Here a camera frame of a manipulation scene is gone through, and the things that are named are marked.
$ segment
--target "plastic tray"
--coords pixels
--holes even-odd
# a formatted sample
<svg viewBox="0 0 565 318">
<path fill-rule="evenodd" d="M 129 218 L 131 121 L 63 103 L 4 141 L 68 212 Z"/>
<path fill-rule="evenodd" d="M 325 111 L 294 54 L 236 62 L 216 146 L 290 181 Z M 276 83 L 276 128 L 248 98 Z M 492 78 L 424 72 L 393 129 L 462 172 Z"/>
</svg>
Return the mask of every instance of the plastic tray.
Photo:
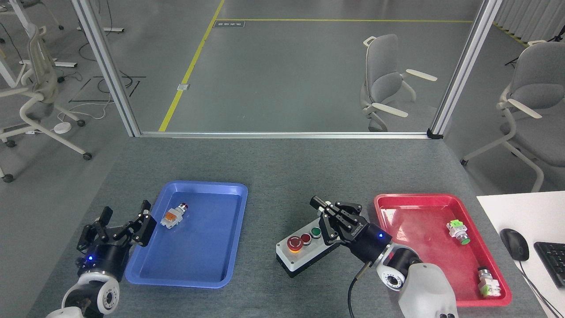
<svg viewBox="0 0 565 318">
<path fill-rule="evenodd" d="M 450 194 L 383 194 L 375 198 L 383 230 L 395 243 L 413 248 L 426 263 L 438 265 L 451 284 L 458 307 L 506 306 L 512 293 L 463 203 Z M 446 224 L 458 219 L 467 227 L 469 244 L 449 236 Z M 501 296 L 484 298 L 477 268 L 486 266 L 498 280 Z"/>
<path fill-rule="evenodd" d="M 239 183 L 171 181 L 151 214 L 157 226 L 146 247 L 137 246 L 125 270 L 135 284 L 221 288 L 233 276 L 247 188 Z M 166 211 L 185 202 L 188 210 L 171 229 Z"/>
</svg>

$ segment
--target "yellow floor line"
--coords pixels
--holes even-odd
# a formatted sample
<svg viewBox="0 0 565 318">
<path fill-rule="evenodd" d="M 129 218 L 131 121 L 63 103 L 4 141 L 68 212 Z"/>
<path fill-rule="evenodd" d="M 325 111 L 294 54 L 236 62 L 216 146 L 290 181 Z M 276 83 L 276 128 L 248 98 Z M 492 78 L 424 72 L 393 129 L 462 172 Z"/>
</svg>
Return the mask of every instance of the yellow floor line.
<svg viewBox="0 0 565 318">
<path fill-rule="evenodd" d="M 220 21 L 312 21 L 312 22 L 437 22 L 472 23 L 472 20 L 393 20 L 393 19 L 218 19 Z"/>
<path fill-rule="evenodd" d="M 503 29 L 500 25 L 496 24 L 496 22 L 493 22 L 493 25 L 494 25 L 495 27 L 497 27 L 498 29 L 500 29 L 502 32 L 508 34 L 511 38 L 513 38 L 514 40 L 516 40 L 516 42 L 518 42 L 518 43 L 524 45 L 526 48 L 529 47 L 529 45 L 528 45 L 526 42 L 520 40 L 520 38 L 516 37 L 516 36 L 513 35 L 512 33 L 506 31 L 506 30 Z"/>
<path fill-rule="evenodd" d="M 194 56 L 193 56 L 192 61 L 190 63 L 190 66 L 188 67 L 188 70 L 186 70 L 186 73 L 185 73 L 184 77 L 182 78 L 181 84 L 186 84 L 188 82 L 188 79 L 190 78 L 190 74 L 192 74 L 192 70 L 194 69 L 194 66 L 196 65 L 196 61 L 198 61 L 198 58 L 200 57 L 200 52 L 202 51 L 202 48 L 204 47 L 204 43 L 206 42 L 206 39 L 208 38 L 208 35 L 210 34 L 210 30 L 212 30 L 212 27 L 214 26 L 214 23 L 216 22 L 216 19 L 218 18 L 218 14 L 220 14 L 220 10 L 221 10 L 221 7 L 223 5 L 224 5 L 224 0 L 221 0 L 220 4 L 218 5 L 218 8 L 216 9 L 216 13 L 214 13 L 212 20 L 210 20 L 210 24 L 208 25 L 208 28 L 206 29 L 206 33 L 204 33 L 204 36 L 202 37 L 202 40 L 200 41 L 200 45 L 198 45 L 198 49 L 196 50 L 196 53 L 194 53 Z M 165 118 L 163 119 L 163 122 L 161 123 L 161 126 L 159 127 L 159 131 L 165 131 L 167 129 L 167 126 L 169 125 L 169 122 L 171 121 L 171 118 L 173 117 L 173 113 L 175 112 L 176 106 L 178 105 L 180 97 L 182 96 L 183 92 L 184 91 L 177 91 L 177 93 L 175 94 L 175 98 L 173 98 L 171 106 L 169 107 L 169 110 L 167 111 L 167 114 L 165 115 Z"/>
</svg>

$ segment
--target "red push button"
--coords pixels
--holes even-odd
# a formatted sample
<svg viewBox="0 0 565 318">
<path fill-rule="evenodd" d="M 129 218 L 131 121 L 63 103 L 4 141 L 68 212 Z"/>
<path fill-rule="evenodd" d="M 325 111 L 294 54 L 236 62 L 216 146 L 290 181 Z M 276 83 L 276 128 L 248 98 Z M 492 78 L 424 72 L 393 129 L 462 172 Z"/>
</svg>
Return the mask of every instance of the red push button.
<svg viewBox="0 0 565 318">
<path fill-rule="evenodd" d="M 286 245 L 288 246 L 289 250 L 296 253 L 296 252 L 300 251 L 302 246 L 304 246 L 304 243 L 302 242 L 302 240 L 299 237 L 293 236 L 293 237 L 288 238 L 288 240 L 286 241 Z"/>
<path fill-rule="evenodd" d="M 312 237 L 308 233 L 300 235 L 300 240 L 302 240 L 304 245 L 310 245 L 310 243 L 312 243 Z"/>
</svg>

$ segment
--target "white control box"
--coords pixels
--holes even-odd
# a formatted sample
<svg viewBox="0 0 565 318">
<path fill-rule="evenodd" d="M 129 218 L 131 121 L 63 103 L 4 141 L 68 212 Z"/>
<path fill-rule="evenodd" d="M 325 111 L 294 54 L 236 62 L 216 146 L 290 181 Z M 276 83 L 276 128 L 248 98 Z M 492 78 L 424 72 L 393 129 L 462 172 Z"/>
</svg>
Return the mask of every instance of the white control box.
<svg viewBox="0 0 565 318">
<path fill-rule="evenodd" d="M 324 239 L 321 237 L 321 232 L 318 232 L 319 220 L 319 218 L 313 220 L 308 225 L 304 226 L 293 234 L 290 234 L 277 243 L 277 260 L 285 268 L 289 276 L 296 276 L 298 273 L 305 270 L 308 266 L 315 263 L 316 261 L 324 257 L 327 253 L 333 251 L 340 245 L 339 243 L 334 243 L 328 246 L 324 243 Z M 304 244 L 305 241 L 300 240 L 300 244 L 300 242 L 298 242 L 299 240 L 296 239 L 296 237 L 300 238 L 303 234 L 309 234 L 311 237 L 310 243 L 308 243 L 307 245 Z"/>
</svg>

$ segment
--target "black keyboard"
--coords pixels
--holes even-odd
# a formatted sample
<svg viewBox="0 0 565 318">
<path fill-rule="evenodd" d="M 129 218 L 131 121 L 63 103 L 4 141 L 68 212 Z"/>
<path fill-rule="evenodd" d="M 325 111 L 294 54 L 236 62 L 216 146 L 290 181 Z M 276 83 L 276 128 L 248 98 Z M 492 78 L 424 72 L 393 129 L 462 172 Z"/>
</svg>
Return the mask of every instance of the black keyboard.
<svg viewBox="0 0 565 318">
<path fill-rule="evenodd" d="M 565 288 L 565 244 L 536 242 L 533 246 L 557 288 Z"/>
</svg>

